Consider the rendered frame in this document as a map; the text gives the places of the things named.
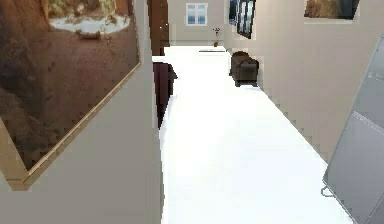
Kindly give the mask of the large brown framed picture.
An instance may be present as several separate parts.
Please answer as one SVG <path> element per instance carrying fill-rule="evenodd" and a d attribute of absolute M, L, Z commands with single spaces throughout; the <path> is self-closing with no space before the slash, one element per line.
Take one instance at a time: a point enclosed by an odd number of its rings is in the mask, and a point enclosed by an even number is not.
<path fill-rule="evenodd" d="M 135 0 L 0 0 L 0 173 L 26 191 L 140 65 Z"/>

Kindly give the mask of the white window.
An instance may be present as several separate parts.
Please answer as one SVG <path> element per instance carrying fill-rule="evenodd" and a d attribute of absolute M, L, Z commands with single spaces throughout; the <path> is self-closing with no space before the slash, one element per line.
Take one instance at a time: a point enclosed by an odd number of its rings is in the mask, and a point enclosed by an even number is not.
<path fill-rule="evenodd" d="M 206 26 L 208 23 L 208 4 L 207 3 L 187 3 L 186 4 L 186 25 L 187 26 Z"/>

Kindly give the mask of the brown landscape framed picture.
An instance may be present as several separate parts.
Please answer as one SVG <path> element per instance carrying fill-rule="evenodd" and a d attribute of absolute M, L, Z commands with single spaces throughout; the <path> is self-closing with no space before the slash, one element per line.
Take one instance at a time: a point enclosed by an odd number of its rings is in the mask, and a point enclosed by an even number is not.
<path fill-rule="evenodd" d="M 306 0 L 307 18 L 353 20 L 360 0 Z"/>

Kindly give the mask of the dark blue framed picture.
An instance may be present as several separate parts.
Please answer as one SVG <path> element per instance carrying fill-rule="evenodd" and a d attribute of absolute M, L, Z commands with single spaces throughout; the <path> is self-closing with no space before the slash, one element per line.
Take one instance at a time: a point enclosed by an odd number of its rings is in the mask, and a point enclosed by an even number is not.
<path fill-rule="evenodd" d="M 237 23 L 237 0 L 229 0 L 228 19 L 229 24 L 235 26 Z"/>

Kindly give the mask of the dark brown chest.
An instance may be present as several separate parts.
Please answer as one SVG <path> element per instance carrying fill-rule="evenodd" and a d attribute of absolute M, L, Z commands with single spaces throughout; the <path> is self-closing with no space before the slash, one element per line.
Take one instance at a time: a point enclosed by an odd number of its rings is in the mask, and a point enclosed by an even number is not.
<path fill-rule="evenodd" d="M 233 78 L 236 87 L 241 85 L 257 87 L 258 72 L 259 62 L 246 52 L 237 51 L 232 54 L 229 75 Z"/>

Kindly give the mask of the brown wooden door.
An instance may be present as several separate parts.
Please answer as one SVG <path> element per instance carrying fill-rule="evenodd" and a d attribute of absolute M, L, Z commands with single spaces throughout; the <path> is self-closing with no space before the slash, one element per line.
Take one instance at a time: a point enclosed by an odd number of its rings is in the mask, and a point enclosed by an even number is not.
<path fill-rule="evenodd" d="M 147 0 L 153 56 L 164 56 L 169 43 L 168 1 Z"/>

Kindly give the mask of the grey fridge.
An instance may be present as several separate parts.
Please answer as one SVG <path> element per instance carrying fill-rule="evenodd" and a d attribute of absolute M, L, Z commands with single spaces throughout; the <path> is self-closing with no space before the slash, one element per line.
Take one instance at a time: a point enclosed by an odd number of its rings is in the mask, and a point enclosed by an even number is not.
<path fill-rule="evenodd" d="M 353 224 L 384 224 L 384 33 L 323 176 L 321 194 Z"/>

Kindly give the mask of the black framed picture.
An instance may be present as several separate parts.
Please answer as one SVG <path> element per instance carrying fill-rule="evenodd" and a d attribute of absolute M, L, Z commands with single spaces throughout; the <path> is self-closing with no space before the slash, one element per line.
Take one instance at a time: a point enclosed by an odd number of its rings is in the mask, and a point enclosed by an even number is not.
<path fill-rule="evenodd" d="M 247 39 L 252 36 L 256 0 L 239 0 L 237 13 L 237 33 Z"/>

